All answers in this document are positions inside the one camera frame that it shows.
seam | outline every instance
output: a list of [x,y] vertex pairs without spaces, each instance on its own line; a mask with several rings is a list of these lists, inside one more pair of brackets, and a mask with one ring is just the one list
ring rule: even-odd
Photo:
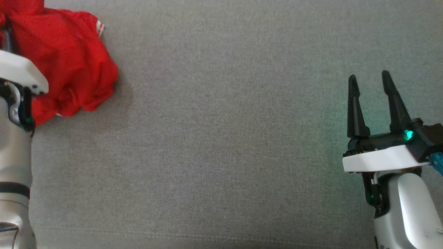
[[203,234],[184,234],[184,233],[154,233],[154,232],[142,232],[142,231],[132,231],[132,230],[99,230],[92,228],[81,228],[81,227],[58,227],[58,226],[42,226],[33,225],[33,227],[41,227],[48,230],[66,230],[71,233],[101,233],[101,234],[112,234],[121,235],[126,237],[147,237],[147,238],[159,238],[159,239],[182,239],[182,240],[193,240],[193,241],[212,241],[212,242],[230,242],[237,244],[274,244],[282,246],[291,245],[307,245],[307,246],[317,246],[324,248],[343,248],[343,246],[338,245],[324,245],[324,244],[311,244],[311,243],[300,243],[295,241],[278,241],[269,239],[257,239],[257,238],[245,238],[245,237],[230,237],[230,236],[215,236],[215,235],[203,235]]

red cloth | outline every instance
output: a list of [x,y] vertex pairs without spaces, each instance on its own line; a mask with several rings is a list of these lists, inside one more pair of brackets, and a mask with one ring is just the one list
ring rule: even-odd
[[[80,108],[94,111],[112,95],[118,68],[100,40],[103,25],[97,17],[44,8],[44,0],[3,0],[1,10],[11,21],[19,54],[49,82],[49,93],[32,102],[36,125],[56,114],[73,116]],[[0,16],[0,25],[4,20]]]

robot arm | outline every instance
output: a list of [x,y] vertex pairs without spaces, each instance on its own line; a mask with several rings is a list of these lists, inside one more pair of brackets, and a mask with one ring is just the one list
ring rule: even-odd
[[411,120],[388,71],[382,73],[391,113],[390,133],[370,135],[355,76],[349,78],[346,172],[361,173],[366,202],[375,208],[380,249],[443,249],[443,226],[421,167],[442,171],[443,126]]
[[0,248],[35,249],[29,223],[31,99],[48,92],[48,82],[28,59],[13,52],[10,31],[0,51]]

gray couch cushion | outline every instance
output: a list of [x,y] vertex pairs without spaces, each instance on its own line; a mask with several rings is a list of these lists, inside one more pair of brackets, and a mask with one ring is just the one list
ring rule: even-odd
[[[373,210],[341,165],[347,78],[373,134],[383,69],[412,117],[443,121],[439,1],[47,5],[99,16],[120,79],[96,112],[36,131],[40,248],[370,249]],[[443,215],[442,178],[424,179]]]

